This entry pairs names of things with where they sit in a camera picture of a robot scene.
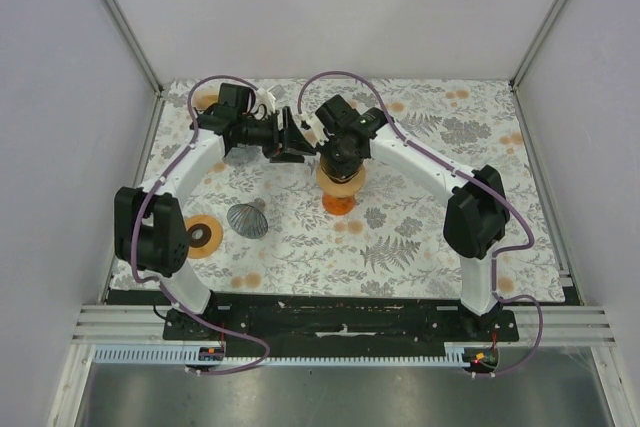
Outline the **coffee filter package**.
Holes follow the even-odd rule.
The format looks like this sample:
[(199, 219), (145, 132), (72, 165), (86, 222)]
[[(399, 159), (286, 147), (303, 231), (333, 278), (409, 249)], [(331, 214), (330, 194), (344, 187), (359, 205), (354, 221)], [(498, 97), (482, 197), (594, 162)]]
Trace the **coffee filter package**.
[(216, 89), (198, 90), (192, 97), (192, 104), (197, 111), (202, 112), (214, 105), (218, 98), (219, 93)]

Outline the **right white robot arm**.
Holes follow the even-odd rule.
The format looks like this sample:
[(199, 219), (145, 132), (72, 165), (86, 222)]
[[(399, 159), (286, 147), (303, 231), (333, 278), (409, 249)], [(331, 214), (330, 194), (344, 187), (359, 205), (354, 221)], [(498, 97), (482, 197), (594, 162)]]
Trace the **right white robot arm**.
[(446, 207), (443, 236), (460, 259), (458, 328), (467, 339), (483, 339), (494, 328), (497, 299), (490, 255), (510, 220), (500, 202), (504, 186), (491, 166), (472, 169), (414, 141), (383, 109), (359, 113), (341, 96), (303, 116), (305, 137), (320, 154), (316, 174), (323, 194), (346, 201), (364, 186), (365, 160), (393, 167), (424, 187)]

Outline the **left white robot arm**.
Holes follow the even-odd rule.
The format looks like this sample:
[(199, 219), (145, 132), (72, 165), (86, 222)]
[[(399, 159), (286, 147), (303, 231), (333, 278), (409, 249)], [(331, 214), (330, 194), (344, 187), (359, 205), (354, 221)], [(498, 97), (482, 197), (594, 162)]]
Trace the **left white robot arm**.
[(295, 123), (290, 108), (277, 109), (269, 90), (233, 76), (216, 76), (218, 99), (197, 113), (187, 97), (192, 136), (159, 176), (114, 198), (115, 255), (127, 262), (134, 280), (154, 281), (198, 339), (219, 331), (220, 315), (210, 309), (212, 293), (188, 262), (189, 235), (181, 207), (209, 169), (238, 146), (258, 146), (273, 163), (301, 163), (314, 147)]

